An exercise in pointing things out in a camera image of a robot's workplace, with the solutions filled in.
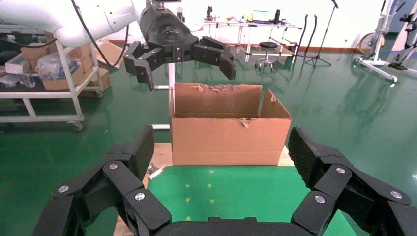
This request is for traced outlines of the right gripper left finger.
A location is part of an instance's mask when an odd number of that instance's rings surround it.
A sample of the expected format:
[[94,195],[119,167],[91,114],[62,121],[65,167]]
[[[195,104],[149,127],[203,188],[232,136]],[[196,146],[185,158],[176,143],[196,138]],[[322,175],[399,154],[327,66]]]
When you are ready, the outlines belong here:
[[153,236],[171,214],[143,184],[154,153],[146,125],[130,142],[113,146],[91,169],[57,186],[35,226],[35,236],[84,236],[87,227],[113,207],[135,236]]

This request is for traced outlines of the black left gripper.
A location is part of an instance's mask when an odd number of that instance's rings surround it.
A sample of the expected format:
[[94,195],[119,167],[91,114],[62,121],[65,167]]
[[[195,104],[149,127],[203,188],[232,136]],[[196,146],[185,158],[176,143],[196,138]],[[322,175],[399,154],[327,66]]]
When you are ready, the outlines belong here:
[[126,72],[136,76],[138,83],[154,91],[152,72],[163,63],[198,61],[214,66],[234,80],[236,64],[230,46],[208,36],[200,40],[170,10],[151,6],[139,19],[141,33],[147,44],[133,42],[124,55]]

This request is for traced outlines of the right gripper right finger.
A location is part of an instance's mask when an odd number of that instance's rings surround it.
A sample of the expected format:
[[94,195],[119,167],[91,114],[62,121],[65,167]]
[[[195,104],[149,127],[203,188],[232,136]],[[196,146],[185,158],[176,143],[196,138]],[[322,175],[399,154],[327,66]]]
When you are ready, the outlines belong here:
[[402,190],[357,169],[337,148],[291,130],[289,156],[310,192],[291,222],[321,236],[337,211],[371,236],[414,236],[417,209]]

